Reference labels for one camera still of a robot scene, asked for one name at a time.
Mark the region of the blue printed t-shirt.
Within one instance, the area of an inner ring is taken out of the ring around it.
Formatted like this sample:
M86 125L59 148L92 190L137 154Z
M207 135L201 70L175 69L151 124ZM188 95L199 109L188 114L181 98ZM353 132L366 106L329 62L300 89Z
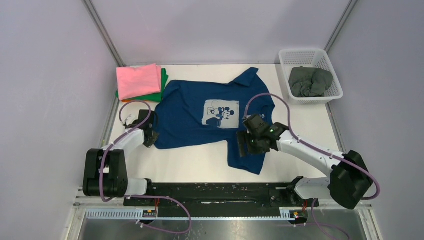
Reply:
M237 132L245 130L244 112L272 124L276 106L258 71L250 67L229 83L170 81L154 110L154 146L168 150L226 141L228 166L259 175L265 154L241 157L237 139Z

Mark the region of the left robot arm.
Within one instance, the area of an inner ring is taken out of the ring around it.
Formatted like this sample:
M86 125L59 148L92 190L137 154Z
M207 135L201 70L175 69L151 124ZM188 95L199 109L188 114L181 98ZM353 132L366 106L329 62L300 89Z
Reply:
M85 159L82 191L88 197L124 198L136 195L144 206L152 204L155 192L149 188L151 180L147 178L130 178L127 163L131 154L140 146L151 147L159 134L153 130L159 117L154 111L140 110L138 119L131 124L124 124L124 137L117 143L103 148L88 150Z

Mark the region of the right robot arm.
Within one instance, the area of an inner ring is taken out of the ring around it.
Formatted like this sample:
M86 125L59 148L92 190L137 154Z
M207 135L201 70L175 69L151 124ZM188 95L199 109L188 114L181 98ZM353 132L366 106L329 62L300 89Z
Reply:
M245 130L236 134L242 157L275 150L294 156L325 175L296 177L286 188L287 201L293 206L322 199L353 210L374 184L362 156L353 150L343 153L322 149L295 135L289 126L279 122L270 125L257 114L244 119L243 125Z

